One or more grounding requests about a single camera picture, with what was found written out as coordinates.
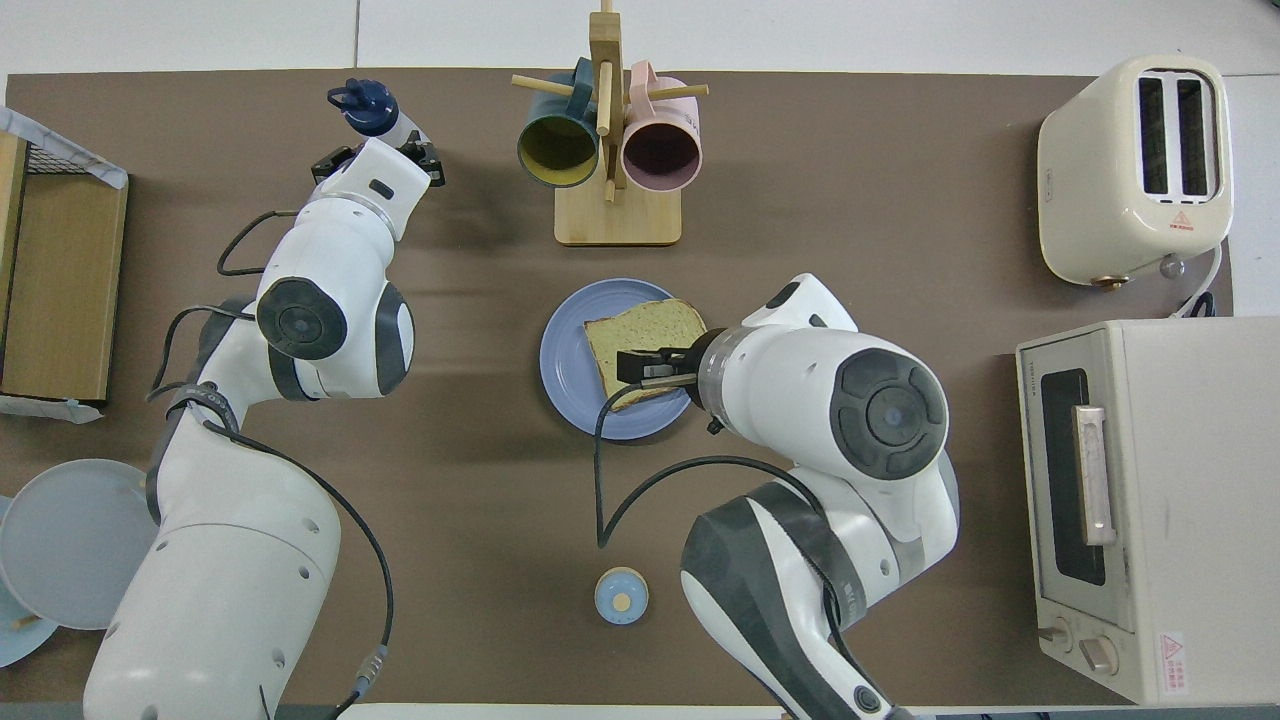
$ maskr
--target mug handle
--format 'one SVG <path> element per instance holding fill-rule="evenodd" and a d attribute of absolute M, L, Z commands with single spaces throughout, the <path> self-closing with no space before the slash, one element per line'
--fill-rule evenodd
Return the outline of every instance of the mug handle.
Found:
<path fill-rule="evenodd" d="M 631 65 L 631 108 L 635 110 L 635 119 L 643 120 L 653 118 L 653 100 L 649 100 L 649 85 L 658 85 L 658 73 L 653 70 L 649 60 L 640 60 Z"/>
<path fill-rule="evenodd" d="M 568 96 L 564 114 L 579 120 L 585 118 L 593 92 L 595 92 L 595 77 L 591 70 L 591 60 L 579 58 L 577 67 L 573 68 L 573 94 Z"/>

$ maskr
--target oven door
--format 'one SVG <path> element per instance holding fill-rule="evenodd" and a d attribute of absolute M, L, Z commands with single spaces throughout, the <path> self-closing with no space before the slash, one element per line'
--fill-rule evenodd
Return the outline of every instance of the oven door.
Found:
<path fill-rule="evenodd" d="M 1106 342 L 1098 329 L 1021 351 L 1036 571 L 1046 600 L 1133 632 Z"/>

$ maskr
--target light blue plate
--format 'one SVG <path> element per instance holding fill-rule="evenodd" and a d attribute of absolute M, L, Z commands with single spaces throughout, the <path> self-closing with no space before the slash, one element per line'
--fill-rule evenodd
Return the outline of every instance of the light blue plate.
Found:
<path fill-rule="evenodd" d="M 156 537 L 146 473 L 83 459 L 36 475 L 0 524 L 0 580 L 36 615 L 102 630 Z"/>
<path fill-rule="evenodd" d="M 594 433 L 595 418 L 607 400 L 582 323 L 612 318 L 641 302 L 669 297 L 669 292 L 653 283 L 611 278 L 579 290 L 552 314 L 543 332 L 538 363 L 547 396 L 575 428 L 588 434 Z M 675 421 L 689 407 L 689 393 L 677 389 L 609 413 L 604 419 L 604 437 L 636 439 L 652 436 Z"/>
<path fill-rule="evenodd" d="M 0 518 L 9 509 L 9 502 L 8 497 L 0 497 Z M 0 667 L 8 667 L 27 657 L 58 629 L 58 623 L 44 619 L 13 629 L 15 621 L 29 615 L 31 611 L 14 600 L 9 588 L 0 583 Z"/>

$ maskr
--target dark green mug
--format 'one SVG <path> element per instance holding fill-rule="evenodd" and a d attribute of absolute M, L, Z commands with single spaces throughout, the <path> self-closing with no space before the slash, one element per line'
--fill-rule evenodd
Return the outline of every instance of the dark green mug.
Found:
<path fill-rule="evenodd" d="M 573 94 L 534 94 L 525 129 L 516 141 L 516 156 L 538 182 L 573 187 L 591 177 L 599 159 L 591 60 L 580 58 L 572 73 L 556 73 L 547 79 L 572 87 Z"/>

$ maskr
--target wire rack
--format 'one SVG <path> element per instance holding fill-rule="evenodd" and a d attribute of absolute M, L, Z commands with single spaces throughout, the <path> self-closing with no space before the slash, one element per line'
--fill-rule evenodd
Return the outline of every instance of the wire rack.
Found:
<path fill-rule="evenodd" d="M 87 176 L 88 170 L 63 160 L 61 158 L 55 158 L 46 152 L 42 147 L 35 143 L 27 145 L 27 174 L 28 176 Z"/>

